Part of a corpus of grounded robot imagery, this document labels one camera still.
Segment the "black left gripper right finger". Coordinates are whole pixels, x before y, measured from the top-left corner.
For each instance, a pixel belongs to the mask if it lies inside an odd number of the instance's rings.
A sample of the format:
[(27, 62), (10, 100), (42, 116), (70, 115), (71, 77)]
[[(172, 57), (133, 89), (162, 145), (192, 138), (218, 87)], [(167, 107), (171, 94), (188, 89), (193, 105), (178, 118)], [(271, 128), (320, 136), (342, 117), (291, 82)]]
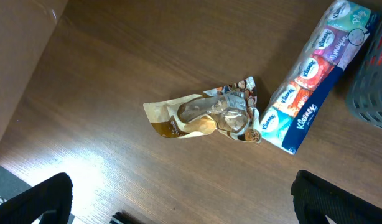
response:
[(291, 186), (300, 224), (382, 223), (382, 209), (306, 171)]

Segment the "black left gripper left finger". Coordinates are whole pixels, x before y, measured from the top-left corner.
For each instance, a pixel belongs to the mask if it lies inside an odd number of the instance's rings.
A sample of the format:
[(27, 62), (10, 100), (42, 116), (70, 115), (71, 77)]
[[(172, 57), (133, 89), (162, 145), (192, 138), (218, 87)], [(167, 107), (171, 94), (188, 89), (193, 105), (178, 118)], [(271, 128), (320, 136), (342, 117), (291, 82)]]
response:
[(62, 172), (2, 203), (0, 223), (67, 224), (72, 200), (72, 180)]

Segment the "brown beige snack bag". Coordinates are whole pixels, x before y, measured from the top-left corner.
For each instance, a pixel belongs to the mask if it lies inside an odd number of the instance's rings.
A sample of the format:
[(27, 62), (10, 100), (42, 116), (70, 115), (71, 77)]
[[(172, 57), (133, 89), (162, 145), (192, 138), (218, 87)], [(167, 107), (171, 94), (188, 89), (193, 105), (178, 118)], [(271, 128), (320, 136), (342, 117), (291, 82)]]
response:
[(262, 139), (253, 77), (173, 100), (144, 103), (152, 127), (165, 138), (191, 138), (215, 131), (230, 139)]

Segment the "Kleenex tissue pack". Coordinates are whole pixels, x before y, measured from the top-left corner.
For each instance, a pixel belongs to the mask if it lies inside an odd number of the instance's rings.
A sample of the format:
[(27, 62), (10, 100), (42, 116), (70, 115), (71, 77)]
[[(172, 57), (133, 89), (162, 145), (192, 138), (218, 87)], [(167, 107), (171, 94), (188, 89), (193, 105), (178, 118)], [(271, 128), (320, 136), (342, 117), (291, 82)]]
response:
[(351, 1), (330, 5), (272, 95), (260, 121), (263, 139), (297, 152), (328, 93), (379, 20), (377, 12)]

